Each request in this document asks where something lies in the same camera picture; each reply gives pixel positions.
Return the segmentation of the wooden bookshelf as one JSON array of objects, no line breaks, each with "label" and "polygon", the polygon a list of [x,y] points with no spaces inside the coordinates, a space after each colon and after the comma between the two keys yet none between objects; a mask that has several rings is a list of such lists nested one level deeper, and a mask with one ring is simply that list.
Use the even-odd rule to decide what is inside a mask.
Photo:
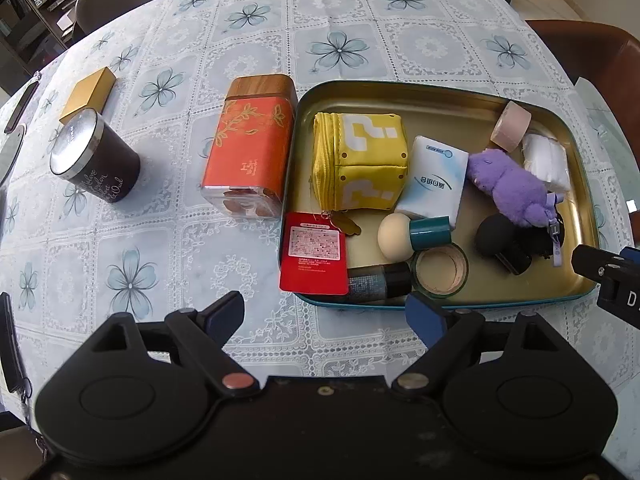
[{"label": "wooden bookshelf", "polygon": [[72,44],[77,0],[1,0],[1,89],[9,96]]}]

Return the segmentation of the pink tape roll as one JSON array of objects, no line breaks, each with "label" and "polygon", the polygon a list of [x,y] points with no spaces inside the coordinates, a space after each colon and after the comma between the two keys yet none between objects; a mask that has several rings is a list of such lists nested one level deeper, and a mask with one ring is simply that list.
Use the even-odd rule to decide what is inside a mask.
[{"label": "pink tape roll", "polygon": [[503,151],[512,153],[523,140],[531,121],[528,110],[509,101],[491,131],[490,140]]}]

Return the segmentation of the yellow question block pouch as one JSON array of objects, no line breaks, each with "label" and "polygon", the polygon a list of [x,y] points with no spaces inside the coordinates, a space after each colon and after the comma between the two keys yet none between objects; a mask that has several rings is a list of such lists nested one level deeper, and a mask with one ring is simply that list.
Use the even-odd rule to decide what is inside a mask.
[{"label": "yellow question block pouch", "polygon": [[347,211],[395,207],[408,166],[408,143],[399,115],[314,115],[311,192],[322,214],[345,235],[361,233],[360,226],[347,218]]}]

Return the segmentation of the gold square box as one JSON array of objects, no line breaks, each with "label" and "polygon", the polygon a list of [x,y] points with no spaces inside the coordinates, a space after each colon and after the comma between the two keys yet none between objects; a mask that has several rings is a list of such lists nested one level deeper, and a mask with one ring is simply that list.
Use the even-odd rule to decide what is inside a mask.
[{"label": "gold square box", "polygon": [[77,113],[85,108],[93,108],[101,113],[115,81],[116,77],[108,67],[103,67],[78,81],[72,92],[70,92],[58,121],[66,125]]}]

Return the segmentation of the brown leather chair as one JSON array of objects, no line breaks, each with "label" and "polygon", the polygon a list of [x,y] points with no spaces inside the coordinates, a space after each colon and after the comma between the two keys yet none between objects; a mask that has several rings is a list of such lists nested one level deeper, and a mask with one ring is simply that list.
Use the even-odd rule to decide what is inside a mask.
[{"label": "brown leather chair", "polygon": [[527,22],[570,80],[594,84],[621,122],[639,120],[639,41],[612,25],[570,20]]}]

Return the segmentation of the beige puff teal handle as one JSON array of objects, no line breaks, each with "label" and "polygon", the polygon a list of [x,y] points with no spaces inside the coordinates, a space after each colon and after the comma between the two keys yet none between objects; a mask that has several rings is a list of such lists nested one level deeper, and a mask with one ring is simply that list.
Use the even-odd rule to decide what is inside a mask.
[{"label": "beige puff teal handle", "polygon": [[447,217],[411,219],[405,214],[388,214],[378,227],[378,248],[391,262],[409,260],[415,252],[451,243]]}]

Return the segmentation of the black smartphone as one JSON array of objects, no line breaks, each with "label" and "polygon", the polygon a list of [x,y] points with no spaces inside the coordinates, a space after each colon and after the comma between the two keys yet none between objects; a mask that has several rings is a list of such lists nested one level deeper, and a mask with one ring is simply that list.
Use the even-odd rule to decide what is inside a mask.
[{"label": "black smartphone", "polygon": [[32,100],[32,97],[34,96],[38,87],[39,87],[39,79],[32,78],[32,80],[29,81],[28,85],[26,86],[26,89],[21,95],[17,104],[15,105],[14,110],[8,122],[6,123],[6,128],[4,128],[5,134],[11,134],[16,129],[18,123],[20,122],[24,114],[24,111],[26,110],[26,107],[28,107],[28,104]]}]

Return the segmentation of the purple plush keychain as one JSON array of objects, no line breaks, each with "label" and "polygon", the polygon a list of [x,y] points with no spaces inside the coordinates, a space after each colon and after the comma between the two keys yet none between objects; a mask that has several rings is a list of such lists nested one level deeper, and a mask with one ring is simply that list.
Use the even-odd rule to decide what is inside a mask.
[{"label": "purple plush keychain", "polygon": [[498,148],[470,155],[466,176],[492,198],[500,214],[522,228],[545,228],[564,200],[563,193],[549,192],[544,182]]}]

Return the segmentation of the orange tea tin wooden lid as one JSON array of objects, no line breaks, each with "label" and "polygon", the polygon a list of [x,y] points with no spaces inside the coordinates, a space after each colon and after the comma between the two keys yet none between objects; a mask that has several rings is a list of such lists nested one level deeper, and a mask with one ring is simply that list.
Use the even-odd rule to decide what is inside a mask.
[{"label": "orange tea tin wooden lid", "polygon": [[201,182],[209,203],[229,216],[280,217],[296,106],[285,74],[232,81]]}]

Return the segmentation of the white tissue pack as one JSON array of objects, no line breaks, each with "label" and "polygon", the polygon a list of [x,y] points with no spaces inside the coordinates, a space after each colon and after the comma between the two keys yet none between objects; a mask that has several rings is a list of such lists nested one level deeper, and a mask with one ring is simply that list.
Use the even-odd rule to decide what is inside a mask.
[{"label": "white tissue pack", "polygon": [[447,217],[457,224],[469,153],[454,146],[416,136],[413,140],[408,180],[395,211],[409,218]]}]

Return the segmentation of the floral lace tablecloth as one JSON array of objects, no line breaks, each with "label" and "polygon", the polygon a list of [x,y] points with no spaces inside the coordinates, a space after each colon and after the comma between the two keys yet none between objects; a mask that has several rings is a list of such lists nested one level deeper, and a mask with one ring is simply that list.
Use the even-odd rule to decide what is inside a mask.
[{"label": "floral lace tablecloth", "polygon": [[[140,155],[132,192],[107,204],[55,177],[49,154],[76,82],[109,68],[107,123]],[[434,84],[557,114],[582,156],[601,246],[632,234],[611,159],[560,63],[504,0],[154,0],[42,72],[6,196],[1,288],[32,388],[115,310],[145,321],[230,290],[246,317],[228,352],[259,379],[395,377],[422,342],[391,310],[317,308],[279,288],[277,220],[226,216],[200,185],[232,80]]]}]

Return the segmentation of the dark candle jar silver lid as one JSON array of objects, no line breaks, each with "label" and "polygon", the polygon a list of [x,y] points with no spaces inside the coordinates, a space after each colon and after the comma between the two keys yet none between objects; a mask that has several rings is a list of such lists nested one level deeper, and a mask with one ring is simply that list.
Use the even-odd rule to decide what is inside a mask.
[{"label": "dark candle jar silver lid", "polygon": [[140,156],[91,107],[66,122],[50,154],[52,174],[107,203],[129,194],[140,169]]}]

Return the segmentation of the gold metal tray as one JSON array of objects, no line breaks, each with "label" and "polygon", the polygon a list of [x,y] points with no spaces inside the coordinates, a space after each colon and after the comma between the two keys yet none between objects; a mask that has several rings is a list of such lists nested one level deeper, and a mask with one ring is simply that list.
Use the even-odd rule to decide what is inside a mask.
[{"label": "gold metal tray", "polygon": [[387,81],[298,102],[280,257],[303,300],[355,307],[330,277],[398,264],[449,309],[575,299],[592,283],[573,250],[597,241],[574,138],[544,108]]}]

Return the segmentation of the black glitter tube red tag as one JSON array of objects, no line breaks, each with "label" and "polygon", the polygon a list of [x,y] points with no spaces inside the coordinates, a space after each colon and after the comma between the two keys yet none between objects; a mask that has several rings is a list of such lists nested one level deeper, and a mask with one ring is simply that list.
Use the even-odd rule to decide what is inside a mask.
[{"label": "black glitter tube red tag", "polygon": [[347,232],[328,214],[288,212],[280,251],[280,289],[330,304],[368,304],[411,292],[405,262],[349,269]]}]

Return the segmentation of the white cotton pads bag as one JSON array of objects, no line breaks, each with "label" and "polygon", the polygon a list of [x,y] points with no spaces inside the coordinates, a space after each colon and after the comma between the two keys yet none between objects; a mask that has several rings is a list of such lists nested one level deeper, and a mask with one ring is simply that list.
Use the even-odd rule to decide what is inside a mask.
[{"label": "white cotton pads bag", "polygon": [[526,133],[522,141],[524,168],[553,193],[570,192],[570,172],[565,148],[539,133]]}]

